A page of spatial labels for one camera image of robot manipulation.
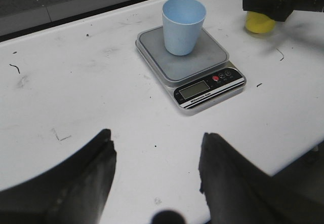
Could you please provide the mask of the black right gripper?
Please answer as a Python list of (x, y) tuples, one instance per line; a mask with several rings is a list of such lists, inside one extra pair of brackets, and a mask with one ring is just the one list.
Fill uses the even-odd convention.
[(323, 13), (323, 0), (242, 0), (242, 9), (285, 22), (293, 10)]

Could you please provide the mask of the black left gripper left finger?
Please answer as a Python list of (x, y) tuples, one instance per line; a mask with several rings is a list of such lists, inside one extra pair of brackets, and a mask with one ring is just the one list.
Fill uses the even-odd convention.
[(99, 223), (113, 183), (111, 131), (57, 166), (1, 191), (1, 223)]

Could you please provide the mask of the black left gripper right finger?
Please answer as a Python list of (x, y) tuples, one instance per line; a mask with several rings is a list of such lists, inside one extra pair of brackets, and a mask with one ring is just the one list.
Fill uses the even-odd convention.
[(198, 169), (211, 223), (323, 223), (323, 204), (275, 181), (219, 134), (204, 134)]

